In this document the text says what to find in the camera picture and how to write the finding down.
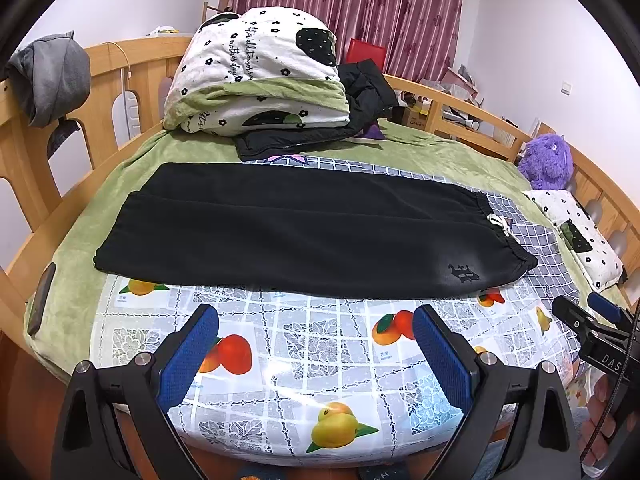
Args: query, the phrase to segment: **drawstring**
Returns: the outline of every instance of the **drawstring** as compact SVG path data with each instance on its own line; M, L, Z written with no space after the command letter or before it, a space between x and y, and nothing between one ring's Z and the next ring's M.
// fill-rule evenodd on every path
M504 219L503 216L498 216L497 214L491 213L486 219L492 224L501 227L501 229L504 231L505 236L507 237L509 235L513 236L511 229L509 229L509 224L507 224L507 221Z

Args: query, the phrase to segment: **purple cloth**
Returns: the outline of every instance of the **purple cloth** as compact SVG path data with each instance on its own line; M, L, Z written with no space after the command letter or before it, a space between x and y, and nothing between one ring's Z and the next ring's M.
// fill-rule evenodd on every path
M359 134L344 140L357 144L379 144L386 140L386 137L385 134L382 133L382 130L380 130L378 122L375 121L369 126L365 126Z

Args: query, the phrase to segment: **cable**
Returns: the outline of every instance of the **cable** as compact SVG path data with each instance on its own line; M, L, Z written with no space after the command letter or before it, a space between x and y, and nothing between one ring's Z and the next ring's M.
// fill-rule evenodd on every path
M125 61L127 62L127 80L131 79L131 65L129 64L129 57L123 48L114 41L105 41L103 44L112 44L120 49ZM125 89L124 69L120 69L120 87L122 88L122 106L124 108L124 121L127 124L127 136L131 140L131 128L129 127L129 111L127 110L127 91Z
M622 361L622 368L620 369L620 374L618 375L618 378L616 379L616 384L613 387L613 391L611 392L611 396L609 397L609 401L607 402L607 405L604 408L604 411L602 412L602 415L600 416L600 420L596 424L596 428L595 428L595 430L593 430L593 434L591 435L591 438L587 442L587 445L584 447L583 452L580 454L580 462L582 462L584 460L584 458L587 456L587 453L591 449L591 446L593 446L593 443L595 442L596 437L598 436L598 434L600 433L600 430L602 429L602 425L604 424L605 418L607 418L607 415L609 415L609 412L611 411L611 407L613 405L613 401L615 400L616 395L618 394L618 390L620 389L620 384L622 384L622 379L625 376L626 366L628 365L629 358L631 357L631 349L633 347L634 334L636 333L636 327L638 326L638 318L639 317L640 317L640 299L638 299L638 302L636 303L636 311L634 312L634 320L633 320L633 323L631 324L631 332L629 333L629 341L626 343L625 360Z
M131 79L131 65L129 63L129 57L127 57L127 53L122 49L122 47L115 43L114 41L105 41L103 44L112 44L120 49L122 55L124 56L125 61L127 62L127 79Z

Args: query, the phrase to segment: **bed rail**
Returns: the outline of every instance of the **bed rail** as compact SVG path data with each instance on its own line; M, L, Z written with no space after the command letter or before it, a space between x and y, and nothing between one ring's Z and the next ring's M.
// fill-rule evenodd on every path
M47 160L47 141L55 128L37 129L18 108L9 82L0 82L0 178L11 185L32 231L9 266L0 269L0 330L27 352L23 337L25 304L34 293L42 271L89 200L111 171L135 153L161 129L159 87L179 66L190 38L160 37L101 44L87 49L91 59L92 88L86 103L67 118L77 120L84 131L92 170L68 193L60 196ZM118 148L111 109L120 94L121 70L131 66L126 89L138 99L141 135ZM432 88L386 76L396 89L432 99L425 130L456 136L476 150L514 161L523 142L530 137L493 114ZM442 118L449 105L487 121L514 137L506 146L496 140L450 123ZM622 258L629 273L640 267L640 212L631 200L595 164L574 150L576 196L581 202L598 198L605 211L600 225L605 233L623 230L629 248Z
M47 160L47 141L55 123L38 129L28 126L8 81L0 83L0 178L10 184L31 235L7 269L0 269L0 330L30 351L22 335L25 303L34 293L40 274L57 246L108 174L133 155L140 144L160 130L159 86L173 77L190 38L141 38L100 44L86 51L91 60L91 93L67 118L84 132L92 171L63 197ZM111 110L122 92L121 70L131 68L125 88L138 99L141 135L120 148Z
M396 90L411 92L414 95L428 97L431 99L431 105L429 106L427 120L424 126L424 130L426 132L431 134L441 132L457 137L465 144L471 144L476 149L479 147L480 149L478 151L485 155L499 156L509 162L514 162L516 160L516 156L518 155L518 151L520 150L522 143L529 142L531 140L531 137L516 128L516 126L513 126L513 124L509 124L500 117L496 117L495 115L487 112L486 110L482 110L482 108L478 108L471 103L464 102L434 88L421 85L420 83L414 83L413 81L407 81L392 75L385 75L385 78L389 85ZM493 126L497 126L502 131L514 137L515 140L513 144L511 146L506 146L485 134L469 130L464 126L444 120L442 118L443 105L448 105L456 110L471 114L482 121L492 124Z

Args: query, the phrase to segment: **metal screw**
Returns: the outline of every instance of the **metal screw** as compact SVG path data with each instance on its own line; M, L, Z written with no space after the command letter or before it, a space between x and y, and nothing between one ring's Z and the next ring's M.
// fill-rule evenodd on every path
M492 354L491 352L482 352L480 354L480 360L486 365L495 365L498 361L498 358Z
M552 374L556 371L556 366L550 361L542 361L542 369L548 373Z
M91 361L80 361L76 365L76 372L84 374L91 367Z
M151 361L151 354L149 352L140 352L133 358L133 362L138 366L148 365Z

